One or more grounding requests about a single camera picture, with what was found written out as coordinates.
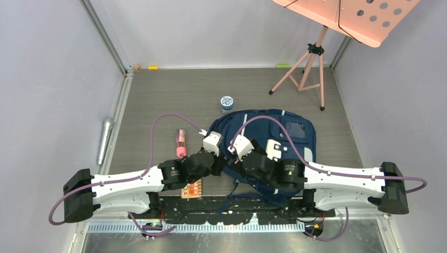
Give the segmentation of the pink highlighter marker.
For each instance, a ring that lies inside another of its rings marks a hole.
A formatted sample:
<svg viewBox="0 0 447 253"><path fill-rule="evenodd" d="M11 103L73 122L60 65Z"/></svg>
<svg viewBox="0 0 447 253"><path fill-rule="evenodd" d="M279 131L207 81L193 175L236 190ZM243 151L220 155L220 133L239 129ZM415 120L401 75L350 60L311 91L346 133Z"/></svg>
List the pink highlighter marker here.
<svg viewBox="0 0 447 253"><path fill-rule="evenodd" d="M178 158L183 158L187 155L186 148L186 132L184 129L178 129L176 131L176 154Z"/></svg>

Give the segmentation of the navy blue backpack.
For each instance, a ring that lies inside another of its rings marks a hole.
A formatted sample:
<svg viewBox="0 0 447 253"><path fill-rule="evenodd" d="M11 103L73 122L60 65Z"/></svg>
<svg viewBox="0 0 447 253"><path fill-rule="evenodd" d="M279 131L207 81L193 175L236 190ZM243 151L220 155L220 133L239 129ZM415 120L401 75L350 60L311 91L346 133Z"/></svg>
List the navy blue backpack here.
<svg viewBox="0 0 447 253"><path fill-rule="evenodd" d="M266 110L242 110L228 113L213 121L209 132L215 131L222 135L222 142L219 145L220 154L225 155L229 160L236 158L235 154L228 151L230 141L239 128L248 120L260 116L270 116L279 121L286 131L269 119L259 119L247 125L241 134L247 139L255 139L264 149L267 148L268 140L277 141L281 146L281 158L298 159L298 156L292 147L296 147L297 152L307 161L316 162L317 139L316 130L313 124L304 117L280 109ZM235 186L242 184L236 179L236 165L227 165L223 172L234 179ZM247 184L254 188L255 192L235 194L231 192L228 200L220 211L226 209L234 198L252 198L258 199L263 203L281 206L289 197L300 193L300 190L278 190L272 186L266 186L262 182Z"/></svg>

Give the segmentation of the blue white round jar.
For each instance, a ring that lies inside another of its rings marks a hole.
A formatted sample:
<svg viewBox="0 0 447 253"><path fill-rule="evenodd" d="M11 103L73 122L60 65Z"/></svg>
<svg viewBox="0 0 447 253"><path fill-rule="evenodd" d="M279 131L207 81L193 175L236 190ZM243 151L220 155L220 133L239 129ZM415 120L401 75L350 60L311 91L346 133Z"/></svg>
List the blue white round jar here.
<svg viewBox="0 0 447 253"><path fill-rule="evenodd" d="M230 96L223 96L220 100L222 114L230 113L234 108L234 99Z"/></svg>

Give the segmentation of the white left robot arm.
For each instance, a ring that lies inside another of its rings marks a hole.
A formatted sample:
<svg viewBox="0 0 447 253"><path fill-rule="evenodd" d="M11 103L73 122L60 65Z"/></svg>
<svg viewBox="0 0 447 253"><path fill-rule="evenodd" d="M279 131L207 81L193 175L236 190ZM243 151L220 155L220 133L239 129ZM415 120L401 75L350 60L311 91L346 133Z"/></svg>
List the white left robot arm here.
<svg viewBox="0 0 447 253"><path fill-rule="evenodd" d="M162 210L159 192L182 189L209 175L219 176L227 162L221 154L201 149L148 171L92 175L89 169L81 169L63 187L64 222L76 223L115 212L156 218Z"/></svg>

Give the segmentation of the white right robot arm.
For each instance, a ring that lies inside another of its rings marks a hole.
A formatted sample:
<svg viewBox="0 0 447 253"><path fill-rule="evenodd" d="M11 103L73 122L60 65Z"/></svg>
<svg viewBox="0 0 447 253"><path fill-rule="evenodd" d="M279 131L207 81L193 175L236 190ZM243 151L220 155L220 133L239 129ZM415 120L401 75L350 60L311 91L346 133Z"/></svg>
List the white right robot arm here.
<svg viewBox="0 0 447 253"><path fill-rule="evenodd" d="M291 157L291 147L268 140L263 149L240 135L228 151L236 156L236 179L255 188L265 202L281 205L301 193L301 210L307 216L343 207L376 207L394 215L410 212L403 175L393 162L360 169L303 163Z"/></svg>

